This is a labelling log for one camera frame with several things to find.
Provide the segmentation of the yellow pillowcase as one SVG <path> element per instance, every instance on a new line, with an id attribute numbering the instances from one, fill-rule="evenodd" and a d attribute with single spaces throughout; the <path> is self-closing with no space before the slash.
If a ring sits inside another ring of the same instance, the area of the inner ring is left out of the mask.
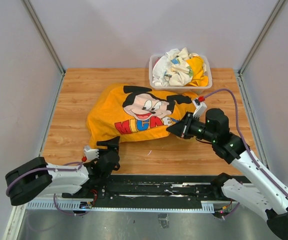
<path id="1" fill-rule="evenodd" d="M 175 93 L 115 83 L 107 87 L 87 115 L 89 145 L 119 137 L 123 142 L 149 141 L 169 136 L 167 127 L 196 109 L 194 92 Z"/>

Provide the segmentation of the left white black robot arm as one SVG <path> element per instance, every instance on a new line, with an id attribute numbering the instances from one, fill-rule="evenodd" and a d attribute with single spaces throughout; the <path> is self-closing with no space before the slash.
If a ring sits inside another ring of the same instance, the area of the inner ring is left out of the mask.
<path id="1" fill-rule="evenodd" d="M 6 196 L 12 206 L 26 204 L 36 197 L 60 195 L 86 198 L 101 190 L 113 171 L 120 169 L 120 138 L 85 146 L 83 160 L 56 165 L 38 156 L 5 175 Z"/>

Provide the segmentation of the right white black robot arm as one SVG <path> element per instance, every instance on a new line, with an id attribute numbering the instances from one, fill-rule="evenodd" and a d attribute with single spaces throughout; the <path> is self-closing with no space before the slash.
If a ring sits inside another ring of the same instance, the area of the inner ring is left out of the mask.
<path id="1" fill-rule="evenodd" d="M 230 131 L 229 118 L 221 109 L 207 110 L 205 122 L 188 112 L 166 130 L 182 139 L 195 137 L 211 143 L 215 154 L 243 173 L 255 187 L 249 189 L 222 173 L 213 181 L 211 196 L 238 201 L 260 216 L 278 238 L 288 240 L 288 187 L 256 157 L 242 136 Z"/>

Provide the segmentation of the translucent plastic bin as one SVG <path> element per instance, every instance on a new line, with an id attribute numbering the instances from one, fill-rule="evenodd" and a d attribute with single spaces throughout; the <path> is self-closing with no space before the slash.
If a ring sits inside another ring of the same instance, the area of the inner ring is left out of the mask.
<path id="1" fill-rule="evenodd" d="M 159 54 L 153 54 L 149 58 L 149 65 L 148 65 L 148 79 L 149 84 L 152 88 L 159 91 L 169 91 L 169 92 L 175 92 L 175 93 L 185 93 L 185 92 L 194 92 L 198 95 L 202 94 L 206 90 L 209 90 L 213 86 L 213 78 L 210 68 L 210 63 L 208 61 L 208 58 L 204 55 L 200 55 L 200 57 L 203 59 L 205 65 L 206 65 L 206 72 L 205 76 L 208 77 L 208 84 L 207 86 L 155 86 L 153 84 L 153 68 L 155 64 L 158 62 L 158 60 L 162 57 L 162 55 Z"/>

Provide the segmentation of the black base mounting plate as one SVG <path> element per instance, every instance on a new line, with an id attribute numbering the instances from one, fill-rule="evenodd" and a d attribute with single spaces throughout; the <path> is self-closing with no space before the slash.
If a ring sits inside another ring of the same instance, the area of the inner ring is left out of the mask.
<path id="1" fill-rule="evenodd" d="M 100 200 L 126 202 L 134 200 L 141 206 L 144 203 L 162 205 L 173 202 L 230 202 L 220 190 L 212 185 L 214 175 L 132 175 L 114 174 L 106 179 L 104 187 L 85 198 L 67 198 L 74 200 Z"/>

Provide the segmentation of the white printed cloth in bin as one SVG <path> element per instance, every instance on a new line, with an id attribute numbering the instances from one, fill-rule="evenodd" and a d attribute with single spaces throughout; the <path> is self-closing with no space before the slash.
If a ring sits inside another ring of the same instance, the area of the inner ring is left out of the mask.
<path id="1" fill-rule="evenodd" d="M 193 57 L 200 57 L 200 55 L 189 53 L 185 47 L 181 50 L 175 48 L 165 53 L 153 67 L 153 84 L 160 87 L 185 87 L 193 77 L 193 71 L 186 60 Z"/>

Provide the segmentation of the yellow cloth in bin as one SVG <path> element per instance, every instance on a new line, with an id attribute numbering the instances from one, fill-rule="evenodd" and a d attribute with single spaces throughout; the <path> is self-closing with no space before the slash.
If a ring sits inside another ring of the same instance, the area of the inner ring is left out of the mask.
<path id="1" fill-rule="evenodd" d="M 186 84 L 187 87 L 206 87 L 209 83 L 209 78 L 204 71 L 204 60 L 200 56 L 194 56 L 186 60 L 192 70 L 192 79 Z"/>

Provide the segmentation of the left aluminium frame post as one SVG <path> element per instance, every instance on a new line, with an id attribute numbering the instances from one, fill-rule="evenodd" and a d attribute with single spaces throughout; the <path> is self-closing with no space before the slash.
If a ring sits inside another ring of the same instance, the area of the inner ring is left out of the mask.
<path id="1" fill-rule="evenodd" d="M 61 63 L 60 58 L 58 57 L 58 54 L 56 53 L 49 37 L 48 34 L 45 31 L 45 28 L 43 27 L 40 18 L 37 15 L 37 12 L 33 6 L 33 4 L 31 3 L 30 0 L 21 0 L 21 3 L 23 4 L 25 10 L 27 11 L 32 23 L 34 24 L 41 40 L 43 41 L 46 49 L 48 50 L 53 62 L 55 63 L 57 69 L 59 70 L 59 72 L 61 73 L 61 75 L 63 76 L 66 73 L 65 68 L 63 67 L 63 64 Z"/>

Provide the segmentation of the aluminium frame post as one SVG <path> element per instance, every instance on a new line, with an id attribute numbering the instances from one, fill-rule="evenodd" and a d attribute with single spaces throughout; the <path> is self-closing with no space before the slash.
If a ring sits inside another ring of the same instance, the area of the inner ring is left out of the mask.
<path id="1" fill-rule="evenodd" d="M 60 58 L 58 57 L 58 54 L 56 53 L 49 37 L 48 34 L 45 31 L 45 28 L 43 27 L 40 18 L 37 15 L 37 12 L 33 6 L 33 4 L 31 3 L 30 0 L 21 0 L 21 3 L 23 4 L 25 10 L 27 11 L 32 23 L 34 24 L 41 40 L 43 41 L 46 49 L 48 50 L 53 62 L 55 63 L 57 69 L 59 70 L 59 72 L 61 73 L 61 75 L 63 76 L 66 73 L 65 68 L 63 67 L 63 64 L 61 63 Z"/>
<path id="2" fill-rule="evenodd" d="M 287 4 L 288 0 L 278 0 L 274 5 L 271 13 L 269 14 L 266 22 L 264 23 L 263 27 L 261 28 L 257 38 L 255 39 L 252 47 L 250 48 L 245 60 L 243 61 L 241 67 L 237 71 L 239 76 L 242 76 L 243 73 L 246 71 L 248 66 L 250 65 L 252 59 L 254 58 L 255 54 L 259 50 L 261 44 L 263 43 L 265 37 L 268 35 L 269 30 L 274 25 L 275 21 L 277 20 L 278 16 L 282 12 L 283 8 Z"/>

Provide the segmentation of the right aluminium frame post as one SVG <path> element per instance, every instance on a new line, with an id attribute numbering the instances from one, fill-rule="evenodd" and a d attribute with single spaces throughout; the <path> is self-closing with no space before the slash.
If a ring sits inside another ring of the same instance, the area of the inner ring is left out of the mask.
<path id="1" fill-rule="evenodd" d="M 243 73 L 246 71 L 248 66 L 250 65 L 252 59 L 254 58 L 255 54 L 259 50 L 261 44 L 263 43 L 265 37 L 268 35 L 269 30 L 274 25 L 275 21 L 277 20 L 278 16 L 282 12 L 283 8 L 287 4 L 288 0 L 278 0 L 274 5 L 271 13 L 269 14 L 266 22 L 264 23 L 263 27 L 261 28 L 257 38 L 255 39 L 252 47 L 250 48 L 245 60 L 243 61 L 241 67 L 237 71 L 239 76 L 242 76 Z"/>

